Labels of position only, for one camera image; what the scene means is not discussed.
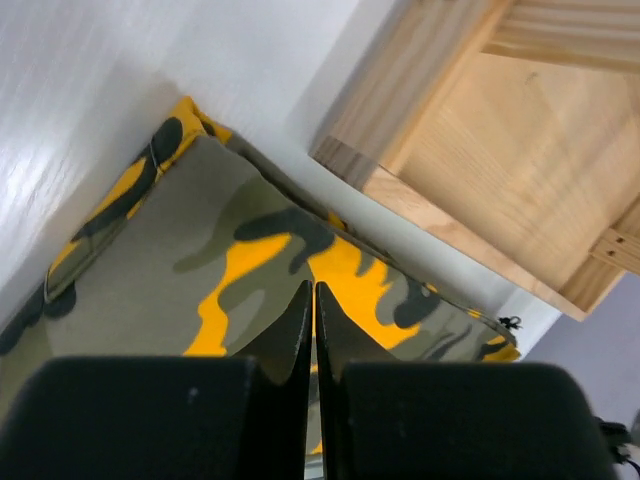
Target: wooden drawer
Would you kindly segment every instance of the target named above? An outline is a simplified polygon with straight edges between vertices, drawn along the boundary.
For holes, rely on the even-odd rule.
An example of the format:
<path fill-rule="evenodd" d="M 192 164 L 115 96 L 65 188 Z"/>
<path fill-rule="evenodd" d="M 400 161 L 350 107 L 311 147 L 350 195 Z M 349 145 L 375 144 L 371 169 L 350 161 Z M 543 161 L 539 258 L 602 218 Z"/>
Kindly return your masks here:
<path fill-rule="evenodd" d="M 640 273 L 636 0 L 409 2 L 328 125 L 316 160 L 576 319 Z"/>

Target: fabric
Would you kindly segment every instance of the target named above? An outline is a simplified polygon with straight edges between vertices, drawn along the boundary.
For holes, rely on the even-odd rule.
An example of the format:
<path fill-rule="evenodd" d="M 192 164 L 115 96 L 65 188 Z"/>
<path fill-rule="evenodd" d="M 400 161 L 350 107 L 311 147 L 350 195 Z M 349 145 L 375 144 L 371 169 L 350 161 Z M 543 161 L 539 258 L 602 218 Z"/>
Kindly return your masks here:
<path fill-rule="evenodd" d="M 183 99 L 14 319 L 33 326 L 0 363 L 0 414 L 53 356 L 232 355 L 302 280 L 327 282 L 345 313 L 401 360 L 518 357 L 499 322 L 443 298 L 344 229 Z M 57 321 L 38 321 L 42 313 Z M 320 452 L 315 358 L 311 380 L 310 461 Z"/>

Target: camouflage fabric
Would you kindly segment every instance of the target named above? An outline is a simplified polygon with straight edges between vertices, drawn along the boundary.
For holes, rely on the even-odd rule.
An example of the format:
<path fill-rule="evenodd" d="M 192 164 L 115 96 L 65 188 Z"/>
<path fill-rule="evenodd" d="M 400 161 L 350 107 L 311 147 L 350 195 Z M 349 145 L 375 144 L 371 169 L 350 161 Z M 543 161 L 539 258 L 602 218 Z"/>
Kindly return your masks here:
<path fill-rule="evenodd" d="M 32 326 L 1 360 L 0 414 L 53 356 L 232 355 L 307 279 L 327 282 L 345 313 L 399 359 L 518 357 L 497 321 L 443 298 L 342 229 L 183 99 L 14 319 Z M 58 320 L 38 321 L 42 314 Z M 314 358 L 310 462 L 320 452 L 318 402 Z"/>

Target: camouflage cloth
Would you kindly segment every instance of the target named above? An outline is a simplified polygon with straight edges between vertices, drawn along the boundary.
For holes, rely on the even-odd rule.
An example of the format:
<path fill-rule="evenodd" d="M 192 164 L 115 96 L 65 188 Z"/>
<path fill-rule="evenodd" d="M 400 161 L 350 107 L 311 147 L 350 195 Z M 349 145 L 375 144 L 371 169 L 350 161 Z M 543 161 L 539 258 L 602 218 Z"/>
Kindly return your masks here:
<path fill-rule="evenodd" d="M 0 364 L 0 414 L 53 356 L 232 355 L 302 280 L 327 282 L 345 313 L 402 360 L 518 357 L 498 322 L 444 299 L 341 228 L 183 99 L 5 333 L 5 344 L 17 343 Z M 38 321 L 42 314 L 59 320 Z M 318 401 L 314 356 L 309 461 L 320 452 Z"/>

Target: black object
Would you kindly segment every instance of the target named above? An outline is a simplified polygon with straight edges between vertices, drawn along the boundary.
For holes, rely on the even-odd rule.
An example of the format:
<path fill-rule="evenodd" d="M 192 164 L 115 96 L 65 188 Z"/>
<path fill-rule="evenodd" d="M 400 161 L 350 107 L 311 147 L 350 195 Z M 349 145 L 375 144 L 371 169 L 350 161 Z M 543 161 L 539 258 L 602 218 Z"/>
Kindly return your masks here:
<path fill-rule="evenodd" d="M 311 298 L 234 358 L 49 363 L 0 431 L 0 478 L 303 478 Z M 328 480 L 615 478 L 557 368 L 396 361 L 323 283 L 316 336 Z"/>

